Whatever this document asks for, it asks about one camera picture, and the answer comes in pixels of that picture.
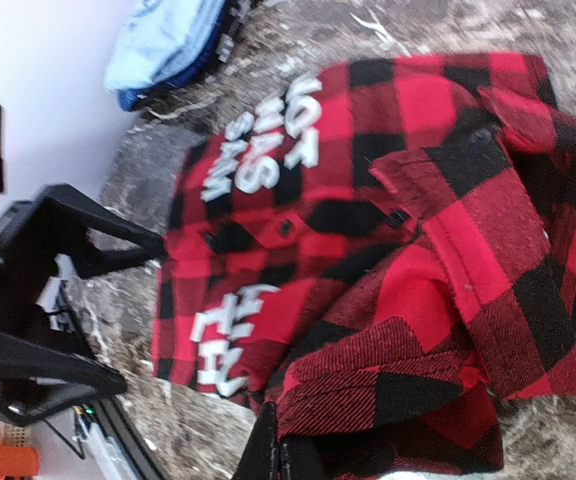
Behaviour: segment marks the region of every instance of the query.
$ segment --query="wire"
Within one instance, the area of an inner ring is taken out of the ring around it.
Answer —
[[[61,434],[61,432],[60,432],[59,430],[57,430],[57,429],[53,426],[52,423],[50,423],[48,420],[43,420],[43,422],[44,422],[46,425],[48,425],[48,428],[50,428],[50,429],[53,431],[53,433],[54,433],[55,435],[57,435],[57,436],[61,439],[61,441],[64,442],[64,443],[68,446],[68,448],[70,448],[70,449],[75,453],[75,455],[77,455],[81,460],[85,460],[85,459],[86,459],[86,454],[85,454],[85,452],[84,452],[84,447],[83,447],[83,445],[81,444],[81,439],[80,439],[79,437],[77,437],[77,445],[79,446],[79,451],[77,451],[77,449],[75,448],[75,446],[74,446],[72,443],[70,443],[70,442],[68,441],[68,439],[67,439],[66,437],[64,437],[64,436]]]

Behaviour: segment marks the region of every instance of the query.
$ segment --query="red fabric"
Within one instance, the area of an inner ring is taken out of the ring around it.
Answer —
[[[276,402],[334,478],[501,468],[486,388],[576,394],[576,120],[542,60],[363,60],[256,114],[184,162],[156,374]]]

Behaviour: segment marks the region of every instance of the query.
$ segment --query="gray marbled surface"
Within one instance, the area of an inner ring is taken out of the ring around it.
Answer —
[[[185,150],[313,66],[368,56],[521,50],[543,55],[562,109],[576,115],[576,0],[286,0],[259,8],[229,67],[153,105],[126,135],[102,203],[164,232]],[[104,246],[112,242],[101,239]],[[130,384],[123,398],[173,479],[224,479],[251,416],[151,378],[157,266],[74,281],[71,295],[102,359]],[[576,479],[576,399],[500,412],[506,469],[495,479]]]

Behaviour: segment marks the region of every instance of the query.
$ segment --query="orange container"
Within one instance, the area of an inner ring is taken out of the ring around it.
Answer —
[[[0,477],[34,477],[39,474],[39,453],[29,447],[0,445]]]

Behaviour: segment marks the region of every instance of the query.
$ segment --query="flannel shirt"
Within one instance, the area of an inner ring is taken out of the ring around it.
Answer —
[[[328,478],[499,469],[488,391],[576,394],[576,120],[538,56],[302,76],[188,153],[169,227],[156,375],[273,405]]]

